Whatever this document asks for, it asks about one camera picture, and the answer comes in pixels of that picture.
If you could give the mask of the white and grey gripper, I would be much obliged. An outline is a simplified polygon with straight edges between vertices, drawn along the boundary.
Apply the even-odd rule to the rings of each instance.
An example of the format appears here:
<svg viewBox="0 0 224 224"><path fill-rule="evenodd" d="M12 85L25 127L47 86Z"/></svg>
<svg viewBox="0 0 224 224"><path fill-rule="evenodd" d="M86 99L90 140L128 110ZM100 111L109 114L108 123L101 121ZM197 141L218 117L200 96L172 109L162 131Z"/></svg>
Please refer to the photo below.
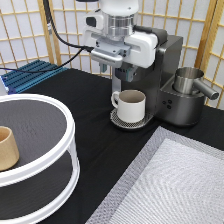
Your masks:
<svg viewBox="0 0 224 224"><path fill-rule="evenodd" d="M91 58L100 63L101 73L107 71L107 65L120 68L123 62L133 64L125 69L125 80L131 82L137 66L153 64L158 37L136 28L136 14L113 16L98 9L88 13L84 22L84 43L93 48Z"/></svg>

